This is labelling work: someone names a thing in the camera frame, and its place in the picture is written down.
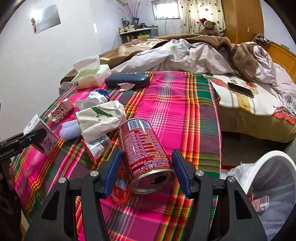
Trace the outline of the person left hand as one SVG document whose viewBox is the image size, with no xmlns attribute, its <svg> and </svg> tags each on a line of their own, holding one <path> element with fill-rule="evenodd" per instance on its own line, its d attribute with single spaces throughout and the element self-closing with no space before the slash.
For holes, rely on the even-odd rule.
<svg viewBox="0 0 296 241">
<path fill-rule="evenodd" d="M 8 181 L 8 184 L 11 186 L 11 188 L 15 188 L 15 176 L 13 168 L 11 166 L 11 162 L 11 159 L 6 159 L 1 163 L 3 173 L 0 174 L 0 180 L 3 180 L 3 178 L 5 178 Z"/>
</svg>

